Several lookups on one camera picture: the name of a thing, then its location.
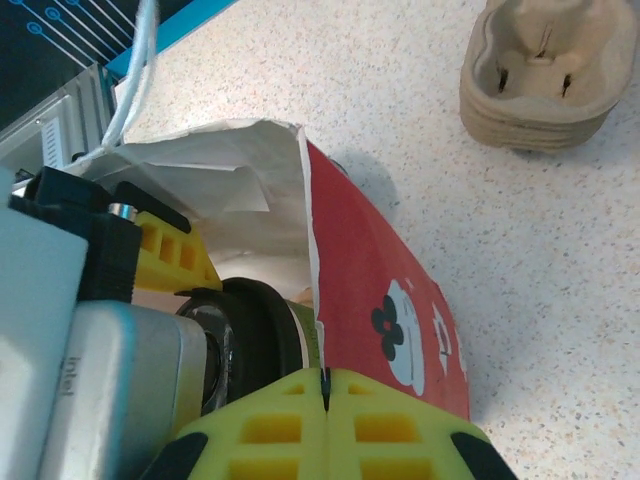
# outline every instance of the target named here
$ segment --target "white cable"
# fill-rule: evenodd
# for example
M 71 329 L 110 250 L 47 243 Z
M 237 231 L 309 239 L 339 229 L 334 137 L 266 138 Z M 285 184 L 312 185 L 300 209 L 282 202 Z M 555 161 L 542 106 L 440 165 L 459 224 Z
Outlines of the white cable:
M 127 83 L 118 102 L 113 118 L 102 137 L 99 147 L 83 156 L 81 160 L 97 158 L 103 155 L 109 148 L 115 146 L 122 138 L 125 130 L 129 128 L 137 118 L 142 102 L 151 87 L 153 71 L 155 67 L 155 51 L 158 15 L 155 0 L 140 0 L 138 12 L 136 13 L 136 29 L 133 35 L 133 45 L 131 48 L 131 60 L 127 70 Z M 149 63 L 147 75 L 142 84 L 142 92 L 139 100 L 134 105 L 136 92 L 141 86 L 141 77 L 144 70 L 145 60 Z
M 151 30 L 154 29 L 155 20 L 155 0 L 141 0 L 138 13 L 136 14 L 136 30 L 133 36 L 133 46 L 131 48 L 131 61 L 127 71 L 127 85 L 122 100 L 118 104 L 116 111 L 107 127 L 107 131 L 102 138 L 102 146 L 112 147 L 122 137 L 124 124 L 129 116 L 133 100 L 135 98 L 140 79 L 144 69 L 144 61 L 147 58 L 148 38 Z
M 140 113 L 144 108 L 145 101 L 149 96 L 151 85 L 153 84 L 153 76 L 156 71 L 156 41 L 158 38 L 158 10 L 157 8 L 155 8 L 155 2 L 153 9 L 152 28 L 147 38 L 147 68 L 144 70 L 144 77 L 142 79 L 141 86 L 138 89 L 138 96 L 131 106 L 131 110 L 129 110 L 129 114 L 127 115 L 124 127 L 122 127 L 122 135 L 124 135 L 129 130 L 129 128 L 131 128 L 131 125 L 133 125 L 140 116 Z

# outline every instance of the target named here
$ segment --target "paper bag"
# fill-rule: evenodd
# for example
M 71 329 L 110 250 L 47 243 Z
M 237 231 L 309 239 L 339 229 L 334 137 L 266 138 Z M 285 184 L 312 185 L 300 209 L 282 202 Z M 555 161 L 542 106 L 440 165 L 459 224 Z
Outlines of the paper bag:
M 469 418 L 466 368 L 438 286 L 299 126 L 221 122 L 122 145 L 71 172 L 107 188 L 128 180 L 186 215 L 221 278 L 261 280 L 285 298 L 311 286 L 326 366 Z

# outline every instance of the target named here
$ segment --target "black rubber pad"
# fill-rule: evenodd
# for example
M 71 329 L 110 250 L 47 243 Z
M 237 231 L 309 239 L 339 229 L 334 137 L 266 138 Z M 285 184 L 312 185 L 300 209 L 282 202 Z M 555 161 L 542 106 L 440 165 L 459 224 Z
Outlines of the black rubber pad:
M 463 432 L 451 440 L 476 480 L 518 480 L 490 443 Z
M 162 449 L 140 480 L 187 480 L 208 440 L 201 432 L 174 440 Z

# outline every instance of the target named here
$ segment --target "black wheel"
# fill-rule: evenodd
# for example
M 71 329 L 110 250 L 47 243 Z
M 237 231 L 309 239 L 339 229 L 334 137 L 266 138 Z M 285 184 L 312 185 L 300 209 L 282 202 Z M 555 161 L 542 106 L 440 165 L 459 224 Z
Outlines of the black wheel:
M 270 322 L 229 293 L 198 290 L 192 295 L 176 313 L 195 320 L 207 339 L 203 414 L 280 378 L 278 341 Z
M 272 327 L 277 341 L 279 373 L 286 377 L 302 368 L 302 348 L 295 320 L 287 302 L 271 286 L 248 278 L 229 278 L 222 282 L 225 293 L 242 299 L 255 315 L 261 315 Z

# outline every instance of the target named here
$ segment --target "metal screw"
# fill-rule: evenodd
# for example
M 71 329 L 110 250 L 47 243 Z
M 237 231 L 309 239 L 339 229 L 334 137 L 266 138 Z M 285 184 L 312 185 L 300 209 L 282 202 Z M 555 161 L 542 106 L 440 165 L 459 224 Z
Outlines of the metal screw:
M 116 217 L 124 218 L 131 223 L 135 222 L 138 211 L 126 203 L 112 203 L 109 205 L 109 213 Z

